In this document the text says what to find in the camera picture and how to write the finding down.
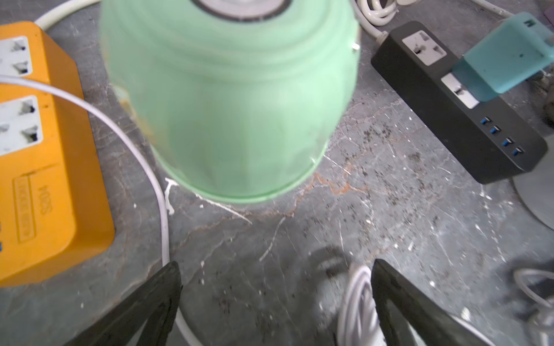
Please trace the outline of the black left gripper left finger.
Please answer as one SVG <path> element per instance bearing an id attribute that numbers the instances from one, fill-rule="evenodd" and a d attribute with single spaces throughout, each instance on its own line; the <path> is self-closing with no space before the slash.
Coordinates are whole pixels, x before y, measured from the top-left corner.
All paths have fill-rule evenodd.
<path id="1" fill-rule="evenodd" d="M 165 265 L 147 282 L 67 345 L 165 345 L 176 320 L 181 294 L 177 262 Z"/>

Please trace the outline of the green meat grinder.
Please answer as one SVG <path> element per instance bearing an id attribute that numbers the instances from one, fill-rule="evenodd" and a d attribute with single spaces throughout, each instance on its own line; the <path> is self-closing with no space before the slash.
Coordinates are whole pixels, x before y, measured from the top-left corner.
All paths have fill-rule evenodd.
<path id="1" fill-rule="evenodd" d="M 115 96 L 184 188 L 260 203 L 317 169 L 356 88 L 348 1 L 103 1 Z"/>

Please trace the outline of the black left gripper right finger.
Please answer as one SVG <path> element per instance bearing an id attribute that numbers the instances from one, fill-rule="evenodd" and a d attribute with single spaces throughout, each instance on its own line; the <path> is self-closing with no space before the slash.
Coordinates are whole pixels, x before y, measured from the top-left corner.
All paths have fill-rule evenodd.
<path id="1" fill-rule="evenodd" d="M 387 345 L 490 345 L 491 341 L 466 321 L 444 311 L 383 259 L 372 268 L 372 290 L 379 325 Z"/>

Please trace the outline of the blue meat grinder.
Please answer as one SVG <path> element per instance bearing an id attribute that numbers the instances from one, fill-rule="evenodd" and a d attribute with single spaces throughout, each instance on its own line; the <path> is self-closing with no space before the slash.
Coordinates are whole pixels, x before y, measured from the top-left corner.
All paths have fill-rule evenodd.
<path id="1" fill-rule="evenodd" d="M 529 173 L 513 178 L 514 187 L 522 203 L 545 226 L 553 229 L 553 135 L 546 139 L 548 152 Z"/>

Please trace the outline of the teal charger plug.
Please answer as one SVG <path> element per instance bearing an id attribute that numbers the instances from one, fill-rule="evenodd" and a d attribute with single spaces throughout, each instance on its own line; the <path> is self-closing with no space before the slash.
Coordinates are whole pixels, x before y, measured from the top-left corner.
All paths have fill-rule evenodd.
<path id="1" fill-rule="evenodd" d="M 488 102 L 553 63 L 553 31 L 527 12 L 505 19 L 452 68 L 479 102 Z"/>

